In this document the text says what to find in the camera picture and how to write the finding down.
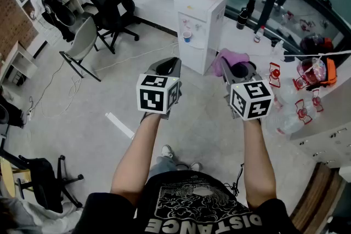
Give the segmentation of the wooden panel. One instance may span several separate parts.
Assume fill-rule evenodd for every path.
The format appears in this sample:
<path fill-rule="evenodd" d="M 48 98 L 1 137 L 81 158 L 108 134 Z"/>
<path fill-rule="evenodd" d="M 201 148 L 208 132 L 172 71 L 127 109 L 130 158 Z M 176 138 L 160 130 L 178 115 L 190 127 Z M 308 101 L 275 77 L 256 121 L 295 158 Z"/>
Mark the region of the wooden panel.
<path fill-rule="evenodd" d="M 346 182 L 337 169 L 317 163 L 290 218 L 302 234 L 321 234 L 335 210 Z"/>

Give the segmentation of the purple cloth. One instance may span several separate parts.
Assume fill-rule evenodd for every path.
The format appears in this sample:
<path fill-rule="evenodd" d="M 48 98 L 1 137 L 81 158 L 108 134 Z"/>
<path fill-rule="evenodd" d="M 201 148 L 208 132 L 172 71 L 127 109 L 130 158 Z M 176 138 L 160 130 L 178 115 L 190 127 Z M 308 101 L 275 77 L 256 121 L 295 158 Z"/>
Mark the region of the purple cloth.
<path fill-rule="evenodd" d="M 215 76 L 220 77 L 223 75 L 222 67 L 220 64 L 220 59 L 224 58 L 229 63 L 229 66 L 232 67 L 238 62 L 249 62 L 250 57 L 246 53 L 236 53 L 228 50 L 227 48 L 223 48 L 219 51 L 216 58 L 213 60 L 212 68 Z"/>

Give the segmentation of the white cabinet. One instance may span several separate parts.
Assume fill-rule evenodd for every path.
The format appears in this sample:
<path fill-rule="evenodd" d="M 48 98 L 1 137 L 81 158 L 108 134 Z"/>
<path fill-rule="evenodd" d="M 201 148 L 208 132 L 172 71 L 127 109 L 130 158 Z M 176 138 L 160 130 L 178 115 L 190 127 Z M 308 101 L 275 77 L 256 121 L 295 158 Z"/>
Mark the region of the white cabinet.
<path fill-rule="evenodd" d="M 290 142 L 330 168 L 351 166 L 351 56 L 338 67 L 337 83 L 320 96 L 324 110 Z"/>

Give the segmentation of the person's right forearm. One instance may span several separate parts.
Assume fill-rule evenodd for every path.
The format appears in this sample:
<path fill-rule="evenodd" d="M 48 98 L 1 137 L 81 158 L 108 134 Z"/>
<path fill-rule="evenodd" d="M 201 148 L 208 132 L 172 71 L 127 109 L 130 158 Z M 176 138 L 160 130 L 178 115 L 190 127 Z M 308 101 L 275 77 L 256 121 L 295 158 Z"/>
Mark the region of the person's right forearm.
<path fill-rule="evenodd" d="M 246 201 L 254 210 L 276 198 L 276 178 L 259 120 L 243 121 L 243 125 Z"/>

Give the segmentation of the black bottle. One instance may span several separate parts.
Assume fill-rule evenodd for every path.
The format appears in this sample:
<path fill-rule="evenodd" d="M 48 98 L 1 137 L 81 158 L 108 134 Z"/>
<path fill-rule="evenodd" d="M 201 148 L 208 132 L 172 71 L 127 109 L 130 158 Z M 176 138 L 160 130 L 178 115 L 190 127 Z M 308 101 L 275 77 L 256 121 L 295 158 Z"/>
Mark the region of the black bottle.
<path fill-rule="evenodd" d="M 243 30 L 244 26 L 247 23 L 248 18 L 248 9 L 246 7 L 242 8 L 240 13 L 238 14 L 236 28 L 239 30 Z"/>
<path fill-rule="evenodd" d="M 246 9 L 247 9 L 247 13 L 248 13 L 248 18 L 250 18 L 252 16 L 252 13 L 254 11 L 254 7 L 255 7 L 255 3 L 256 3 L 256 0 L 249 0 L 248 3 L 247 3 L 247 6 L 246 6 Z"/>

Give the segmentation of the black office chair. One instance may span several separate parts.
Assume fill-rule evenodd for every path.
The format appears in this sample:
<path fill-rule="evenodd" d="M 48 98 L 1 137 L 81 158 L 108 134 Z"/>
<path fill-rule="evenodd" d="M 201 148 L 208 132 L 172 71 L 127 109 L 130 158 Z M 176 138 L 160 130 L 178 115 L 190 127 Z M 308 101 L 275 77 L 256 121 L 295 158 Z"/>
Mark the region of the black office chair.
<path fill-rule="evenodd" d="M 131 24 L 140 24 L 140 19 L 134 15 L 135 4 L 133 0 L 91 0 L 98 12 L 93 16 L 97 30 L 106 30 L 98 37 L 106 44 L 108 49 L 115 53 L 115 42 L 120 33 L 127 33 L 139 40 L 139 35 L 128 30 Z"/>
<path fill-rule="evenodd" d="M 63 200 L 65 195 L 76 208 L 82 208 L 82 203 L 75 200 L 66 189 L 66 186 L 84 179 L 82 174 L 74 179 L 63 177 L 65 156 L 58 158 L 57 172 L 55 173 L 51 163 L 45 158 L 27 159 L 23 156 L 15 157 L 6 151 L 0 151 L 0 157 L 10 162 L 13 169 L 13 177 L 16 192 L 24 198 L 23 190 L 27 189 L 34 193 L 39 205 L 46 210 L 56 213 L 63 212 Z"/>

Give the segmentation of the white low ledge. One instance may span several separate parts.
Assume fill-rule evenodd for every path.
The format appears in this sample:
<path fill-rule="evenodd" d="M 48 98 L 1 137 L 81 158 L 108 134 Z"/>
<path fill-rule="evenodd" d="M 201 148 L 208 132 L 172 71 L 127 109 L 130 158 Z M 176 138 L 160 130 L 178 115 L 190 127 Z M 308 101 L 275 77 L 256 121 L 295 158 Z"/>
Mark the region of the white low ledge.
<path fill-rule="evenodd" d="M 172 31 L 177 30 L 176 12 L 174 0 L 133 0 L 136 15 L 144 20 L 153 22 Z M 219 49 L 227 48 L 233 52 L 246 53 L 258 67 L 269 66 L 270 62 L 280 65 L 283 71 L 296 70 L 297 59 L 291 62 L 281 61 L 277 57 L 271 57 L 271 40 L 261 38 L 259 43 L 254 42 L 253 30 L 244 27 L 243 30 L 236 28 L 236 21 L 224 17 L 222 35 L 220 36 Z"/>

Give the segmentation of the small clear bottle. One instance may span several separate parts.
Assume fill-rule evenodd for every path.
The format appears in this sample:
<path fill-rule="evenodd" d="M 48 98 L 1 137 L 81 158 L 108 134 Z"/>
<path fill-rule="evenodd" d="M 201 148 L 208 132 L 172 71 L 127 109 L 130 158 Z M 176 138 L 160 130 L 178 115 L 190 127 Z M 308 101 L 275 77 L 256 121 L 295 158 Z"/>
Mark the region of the small clear bottle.
<path fill-rule="evenodd" d="M 284 56 L 285 50 L 283 48 L 283 45 L 284 45 L 284 41 L 280 40 L 272 49 L 273 57 L 279 58 L 282 61 L 285 59 L 285 56 Z"/>

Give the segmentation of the pile of clear plastic bottles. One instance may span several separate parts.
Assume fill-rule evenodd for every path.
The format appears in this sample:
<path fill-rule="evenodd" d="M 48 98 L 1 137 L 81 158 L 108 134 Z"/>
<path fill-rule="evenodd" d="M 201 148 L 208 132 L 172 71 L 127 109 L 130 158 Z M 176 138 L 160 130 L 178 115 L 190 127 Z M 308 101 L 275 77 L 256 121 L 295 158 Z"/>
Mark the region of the pile of clear plastic bottles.
<path fill-rule="evenodd" d="M 298 75 L 295 79 L 279 77 L 279 84 L 273 86 L 274 103 L 265 120 L 270 133 L 291 135 L 317 119 L 324 110 L 319 89 L 308 91 L 310 84 Z"/>

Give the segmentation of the yellow round table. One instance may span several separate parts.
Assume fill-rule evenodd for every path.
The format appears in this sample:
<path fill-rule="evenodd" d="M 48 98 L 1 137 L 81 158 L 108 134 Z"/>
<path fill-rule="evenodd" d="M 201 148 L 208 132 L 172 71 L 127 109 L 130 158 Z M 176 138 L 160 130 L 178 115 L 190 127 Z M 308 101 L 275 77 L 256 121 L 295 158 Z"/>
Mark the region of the yellow round table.
<path fill-rule="evenodd" d="M 0 168 L 5 187 L 11 197 L 15 197 L 16 189 L 13 177 L 13 169 L 6 159 L 0 157 Z"/>

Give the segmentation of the person's left shoe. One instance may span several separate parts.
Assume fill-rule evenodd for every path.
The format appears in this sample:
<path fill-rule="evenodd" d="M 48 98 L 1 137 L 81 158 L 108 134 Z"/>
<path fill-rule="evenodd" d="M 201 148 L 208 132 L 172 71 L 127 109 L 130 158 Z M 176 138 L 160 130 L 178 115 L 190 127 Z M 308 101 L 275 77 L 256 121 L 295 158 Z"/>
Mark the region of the person's left shoe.
<path fill-rule="evenodd" d="M 169 145 L 164 145 L 161 149 L 161 156 L 169 159 L 173 158 L 173 151 Z"/>

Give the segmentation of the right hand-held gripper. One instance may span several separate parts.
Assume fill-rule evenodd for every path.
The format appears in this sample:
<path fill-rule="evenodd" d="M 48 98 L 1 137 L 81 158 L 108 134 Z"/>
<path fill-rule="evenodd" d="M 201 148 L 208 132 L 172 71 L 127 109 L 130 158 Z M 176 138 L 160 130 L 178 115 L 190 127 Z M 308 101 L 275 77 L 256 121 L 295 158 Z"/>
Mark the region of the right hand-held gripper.
<path fill-rule="evenodd" d="M 224 99 L 233 118 L 249 121 L 266 117 L 273 105 L 274 93 L 269 82 L 257 73 L 256 65 L 251 61 L 242 62 L 242 78 L 239 78 L 239 63 L 230 66 L 225 58 L 219 62 L 228 91 Z"/>

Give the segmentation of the person's blue jeans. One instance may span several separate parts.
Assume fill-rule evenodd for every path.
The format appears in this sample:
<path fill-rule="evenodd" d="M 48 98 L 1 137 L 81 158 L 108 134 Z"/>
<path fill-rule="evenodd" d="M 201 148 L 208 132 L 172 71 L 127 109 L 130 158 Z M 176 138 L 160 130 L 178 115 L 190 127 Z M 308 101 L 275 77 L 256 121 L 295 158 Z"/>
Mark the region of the person's blue jeans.
<path fill-rule="evenodd" d="M 148 179 L 158 174 L 177 170 L 178 168 L 174 160 L 166 156 L 158 156 L 156 159 L 156 164 L 154 164 L 149 170 Z"/>

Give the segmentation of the grey folding chair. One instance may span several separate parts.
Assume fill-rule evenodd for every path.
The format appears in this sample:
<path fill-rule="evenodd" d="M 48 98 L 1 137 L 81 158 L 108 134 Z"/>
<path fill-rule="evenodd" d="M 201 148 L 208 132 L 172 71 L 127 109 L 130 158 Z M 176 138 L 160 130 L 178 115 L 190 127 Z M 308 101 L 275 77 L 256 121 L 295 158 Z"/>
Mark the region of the grey folding chair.
<path fill-rule="evenodd" d="M 94 23 L 93 17 L 89 17 L 84 21 L 75 34 L 75 38 L 72 42 L 71 48 L 68 51 L 60 51 L 59 54 L 64 58 L 64 60 L 70 65 L 70 67 L 83 78 L 80 71 L 75 68 L 78 66 L 81 70 L 85 71 L 91 77 L 93 77 L 98 82 L 101 80 L 85 67 L 81 65 L 83 59 L 89 54 L 89 52 L 95 47 L 97 41 L 97 27 Z"/>

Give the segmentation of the person's left forearm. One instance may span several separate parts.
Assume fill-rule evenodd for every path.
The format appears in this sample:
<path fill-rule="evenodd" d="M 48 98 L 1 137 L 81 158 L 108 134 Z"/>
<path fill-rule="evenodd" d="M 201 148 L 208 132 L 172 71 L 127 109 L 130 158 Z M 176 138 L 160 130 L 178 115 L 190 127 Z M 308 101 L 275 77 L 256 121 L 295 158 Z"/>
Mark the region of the person's left forearm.
<path fill-rule="evenodd" d="M 129 200 L 133 206 L 146 184 L 161 115 L 146 116 L 119 162 L 112 179 L 111 193 Z"/>

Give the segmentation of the grey garment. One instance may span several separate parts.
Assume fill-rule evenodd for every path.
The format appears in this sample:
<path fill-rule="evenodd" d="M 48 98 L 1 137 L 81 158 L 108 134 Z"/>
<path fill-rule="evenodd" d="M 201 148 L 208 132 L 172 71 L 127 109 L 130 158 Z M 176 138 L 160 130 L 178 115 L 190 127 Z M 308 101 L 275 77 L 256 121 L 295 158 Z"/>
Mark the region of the grey garment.
<path fill-rule="evenodd" d="M 68 234 L 82 210 L 69 202 L 63 207 L 63 213 L 56 213 L 18 198 L 0 196 L 0 234 Z"/>

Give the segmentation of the white water dispenser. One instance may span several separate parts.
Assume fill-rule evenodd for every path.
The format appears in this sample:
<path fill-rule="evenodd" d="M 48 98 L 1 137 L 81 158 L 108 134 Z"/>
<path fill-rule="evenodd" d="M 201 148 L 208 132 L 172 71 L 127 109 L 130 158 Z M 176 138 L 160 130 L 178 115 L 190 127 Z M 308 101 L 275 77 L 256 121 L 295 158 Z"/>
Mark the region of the white water dispenser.
<path fill-rule="evenodd" d="M 227 0 L 174 0 L 182 64 L 204 75 L 217 55 Z M 185 43 L 182 33 L 192 33 Z"/>

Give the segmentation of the white desk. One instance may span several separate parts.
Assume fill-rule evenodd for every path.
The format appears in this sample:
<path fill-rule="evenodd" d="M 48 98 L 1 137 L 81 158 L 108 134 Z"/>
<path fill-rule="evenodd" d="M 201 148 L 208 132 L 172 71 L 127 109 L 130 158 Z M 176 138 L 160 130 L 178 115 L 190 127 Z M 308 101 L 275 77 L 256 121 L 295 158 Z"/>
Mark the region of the white desk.
<path fill-rule="evenodd" d="M 5 82 L 5 76 L 11 66 L 28 79 L 31 79 L 38 69 L 33 56 L 23 48 L 19 41 L 14 44 L 6 60 L 2 63 L 0 85 Z"/>

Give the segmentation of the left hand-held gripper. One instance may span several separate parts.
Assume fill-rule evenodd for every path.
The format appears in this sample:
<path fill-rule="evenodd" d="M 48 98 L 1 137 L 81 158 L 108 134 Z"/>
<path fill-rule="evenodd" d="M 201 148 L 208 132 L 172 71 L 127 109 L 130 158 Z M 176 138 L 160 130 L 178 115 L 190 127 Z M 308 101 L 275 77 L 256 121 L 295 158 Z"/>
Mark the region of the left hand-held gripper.
<path fill-rule="evenodd" d="M 180 97 L 180 71 L 182 61 L 173 57 L 159 60 L 140 74 L 136 92 L 138 110 L 168 115 Z"/>

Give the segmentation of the orange and black case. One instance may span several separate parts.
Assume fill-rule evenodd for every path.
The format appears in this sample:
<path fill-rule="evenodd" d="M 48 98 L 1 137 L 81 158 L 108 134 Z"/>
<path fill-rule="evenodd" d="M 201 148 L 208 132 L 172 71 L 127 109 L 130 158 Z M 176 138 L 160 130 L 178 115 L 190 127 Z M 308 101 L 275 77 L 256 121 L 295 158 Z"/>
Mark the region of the orange and black case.
<path fill-rule="evenodd" d="M 337 72 L 336 72 L 334 60 L 332 60 L 330 58 L 323 58 L 319 61 L 323 62 L 324 65 L 326 66 L 325 78 L 322 80 L 318 80 L 314 84 L 311 83 L 307 87 L 308 91 L 312 91 L 312 90 L 320 88 L 320 87 L 324 87 L 324 88 L 331 87 L 331 86 L 335 85 L 337 82 Z"/>

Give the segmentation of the person's black printed t-shirt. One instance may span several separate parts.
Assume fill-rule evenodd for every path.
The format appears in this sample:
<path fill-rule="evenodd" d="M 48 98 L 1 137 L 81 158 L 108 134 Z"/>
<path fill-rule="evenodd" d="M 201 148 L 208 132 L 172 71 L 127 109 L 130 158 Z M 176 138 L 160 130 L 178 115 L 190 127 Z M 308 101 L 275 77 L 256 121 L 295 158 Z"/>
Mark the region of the person's black printed t-shirt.
<path fill-rule="evenodd" d="M 72 234 L 300 234 L 279 199 L 249 210 L 215 178 L 193 171 L 151 177 L 138 205 L 92 193 Z"/>

